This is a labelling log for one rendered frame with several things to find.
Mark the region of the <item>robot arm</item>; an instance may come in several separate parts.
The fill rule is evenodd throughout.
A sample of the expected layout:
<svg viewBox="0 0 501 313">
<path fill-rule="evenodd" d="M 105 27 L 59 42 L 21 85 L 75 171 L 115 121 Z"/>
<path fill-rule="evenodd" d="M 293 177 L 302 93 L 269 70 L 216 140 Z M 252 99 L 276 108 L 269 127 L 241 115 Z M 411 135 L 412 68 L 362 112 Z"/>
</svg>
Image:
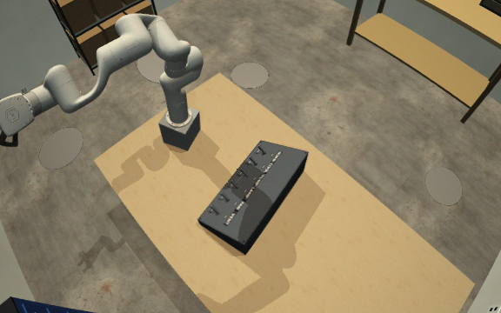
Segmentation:
<svg viewBox="0 0 501 313">
<path fill-rule="evenodd" d="M 43 85 L 28 91 L 22 89 L 22 94 L 34 109 L 35 117 L 58 104 L 65 113 L 83 108 L 100 96 L 113 72 L 146 56 L 153 49 L 164 60 L 165 72 L 159 81 L 168 109 L 167 123 L 176 128 L 187 125 L 191 112 L 187 107 L 184 86 L 200 76 L 204 59 L 199 48 L 191 46 L 190 50 L 188 42 L 179 41 L 160 16 L 125 15 L 117 20 L 115 29 L 119 38 L 97 49 L 97 83 L 85 96 L 64 65 L 52 67 Z"/>
</svg>

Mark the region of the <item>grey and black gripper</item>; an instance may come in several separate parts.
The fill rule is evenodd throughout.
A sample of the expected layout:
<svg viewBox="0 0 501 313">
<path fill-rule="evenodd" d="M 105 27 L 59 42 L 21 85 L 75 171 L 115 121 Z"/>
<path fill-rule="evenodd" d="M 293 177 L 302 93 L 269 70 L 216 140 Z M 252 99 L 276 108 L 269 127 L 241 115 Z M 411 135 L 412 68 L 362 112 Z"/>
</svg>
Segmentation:
<svg viewBox="0 0 501 313">
<path fill-rule="evenodd" d="M 31 124 L 34 116 L 29 99 L 22 93 L 0 99 L 0 145 L 17 147 L 18 132 Z M 5 142 L 6 137 L 12 137 L 12 143 Z"/>
</svg>

